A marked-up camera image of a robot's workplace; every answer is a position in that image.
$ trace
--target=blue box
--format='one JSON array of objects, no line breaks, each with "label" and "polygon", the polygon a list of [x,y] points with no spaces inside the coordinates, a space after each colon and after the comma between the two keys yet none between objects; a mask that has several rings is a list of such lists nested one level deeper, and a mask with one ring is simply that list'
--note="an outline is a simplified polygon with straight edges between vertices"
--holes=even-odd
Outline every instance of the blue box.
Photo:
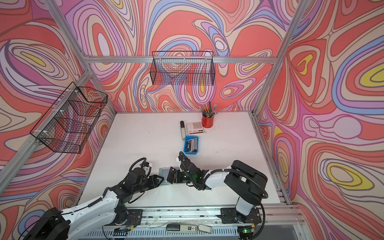
[{"label": "blue box", "polygon": [[[191,140],[192,138],[197,138],[197,151],[196,152],[186,152],[185,151],[185,147],[187,146],[187,141],[188,140]],[[185,136],[185,142],[184,142],[184,150],[183,152],[185,154],[193,154],[193,155],[196,155],[198,152],[199,152],[199,137],[195,137],[195,136]]]}]

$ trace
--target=patterned wall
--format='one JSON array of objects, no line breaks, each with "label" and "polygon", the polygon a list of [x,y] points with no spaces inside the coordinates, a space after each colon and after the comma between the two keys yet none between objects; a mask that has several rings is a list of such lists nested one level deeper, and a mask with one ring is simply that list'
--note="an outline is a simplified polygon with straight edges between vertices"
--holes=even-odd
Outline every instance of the patterned wall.
[{"label": "patterned wall", "polygon": [[384,1],[315,0],[258,119],[312,235],[384,239]]},{"label": "patterned wall", "polygon": [[96,75],[116,111],[198,111],[209,101],[218,110],[250,111],[271,68],[270,64],[216,64],[214,86],[152,85],[147,63],[95,63]]},{"label": "patterned wall", "polygon": [[[0,1],[0,168],[82,68],[39,0]],[[38,146],[0,196],[0,239],[17,239],[47,209],[70,207],[111,124],[104,109],[81,154]]]},{"label": "patterned wall", "polygon": [[92,56],[179,49],[275,56],[297,6],[296,0],[58,2],[85,54]]}]

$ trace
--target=robotic arm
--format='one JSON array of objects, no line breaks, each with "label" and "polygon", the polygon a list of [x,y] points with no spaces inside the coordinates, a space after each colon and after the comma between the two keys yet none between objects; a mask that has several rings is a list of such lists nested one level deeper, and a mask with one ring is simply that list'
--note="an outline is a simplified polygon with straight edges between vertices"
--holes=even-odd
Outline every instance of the robotic arm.
[{"label": "robotic arm", "polygon": [[[132,170],[140,161],[141,166]],[[171,167],[167,181],[172,184],[192,183],[197,190],[229,186],[240,196],[233,217],[236,222],[247,222],[253,207],[260,205],[262,198],[268,197],[264,190],[267,177],[241,161],[234,161],[230,168],[213,171],[200,170],[183,152],[179,153],[177,161],[180,170]],[[117,185],[107,187],[100,197],[62,211],[56,208],[46,211],[24,239],[77,240],[110,223],[124,225],[128,218],[124,204],[138,199],[131,201],[133,194],[157,188],[164,180],[158,175],[150,176],[150,172],[151,166],[146,158],[137,160],[126,177]]]}]

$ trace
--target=stack of cards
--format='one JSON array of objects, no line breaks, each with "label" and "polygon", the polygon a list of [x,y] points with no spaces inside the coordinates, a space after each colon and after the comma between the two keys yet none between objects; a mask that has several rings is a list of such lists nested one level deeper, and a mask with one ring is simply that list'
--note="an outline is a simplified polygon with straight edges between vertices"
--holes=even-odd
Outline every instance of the stack of cards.
[{"label": "stack of cards", "polygon": [[197,152],[197,138],[192,138],[185,143],[185,152]]}]

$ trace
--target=wire basket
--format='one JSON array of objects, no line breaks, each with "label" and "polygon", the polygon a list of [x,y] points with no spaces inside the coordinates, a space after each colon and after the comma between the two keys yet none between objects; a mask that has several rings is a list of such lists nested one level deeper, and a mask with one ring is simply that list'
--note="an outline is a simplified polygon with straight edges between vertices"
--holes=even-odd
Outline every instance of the wire basket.
[{"label": "wire basket", "polygon": [[212,51],[153,51],[150,70],[153,85],[212,85],[215,65]]},{"label": "wire basket", "polygon": [[81,153],[107,104],[107,94],[90,87],[75,87],[69,98],[37,136],[53,152]]}]

